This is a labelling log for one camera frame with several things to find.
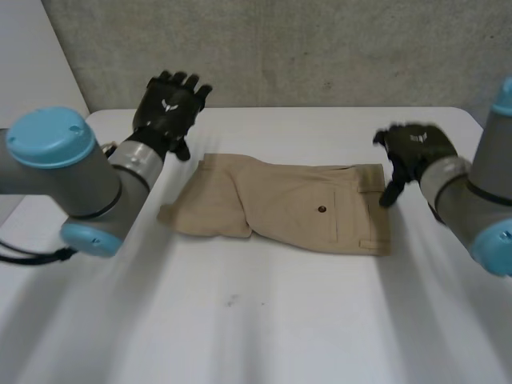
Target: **khaki pants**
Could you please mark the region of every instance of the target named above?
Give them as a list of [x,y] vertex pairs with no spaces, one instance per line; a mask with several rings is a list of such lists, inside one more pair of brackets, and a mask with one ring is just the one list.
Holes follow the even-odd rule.
[[281,166],[238,154],[207,154],[158,220],[198,236],[249,237],[252,230],[308,250],[390,252],[378,205],[382,166]]

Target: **fabric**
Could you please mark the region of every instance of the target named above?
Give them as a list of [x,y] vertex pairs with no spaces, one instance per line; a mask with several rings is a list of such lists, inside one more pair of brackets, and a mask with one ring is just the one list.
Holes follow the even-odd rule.
[[390,252],[382,165],[284,166],[239,154],[207,154],[158,220],[199,236],[280,242],[336,254]]

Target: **robotic hand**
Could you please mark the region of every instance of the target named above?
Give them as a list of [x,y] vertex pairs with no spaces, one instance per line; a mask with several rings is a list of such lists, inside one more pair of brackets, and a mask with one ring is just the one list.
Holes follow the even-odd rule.
[[392,206],[407,183],[419,182],[435,217],[484,269],[512,276],[512,78],[487,120],[473,164],[432,125],[393,125],[374,144],[386,148],[392,180],[380,205]]
[[391,182],[379,201],[384,207],[392,206],[405,185],[419,182],[426,169],[437,160],[457,156],[448,137],[432,125],[393,125],[388,130],[378,131],[374,144],[384,146],[388,159],[393,163]]
[[204,108],[211,86],[194,92],[199,77],[162,72],[138,107],[134,132],[104,155],[92,129],[67,108],[45,108],[0,130],[0,194],[46,194],[68,214],[60,235],[70,248],[36,258],[0,261],[39,265],[73,253],[117,253],[163,168],[167,152],[190,158],[185,136]]
[[177,72],[174,76],[166,70],[152,78],[146,94],[135,112],[134,131],[150,128],[163,134],[169,151],[181,161],[190,159],[190,152],[184,137],[195,124],[195,118],[205,107],[205,101],[212,87],[201,86],[195,93],[199,76]]

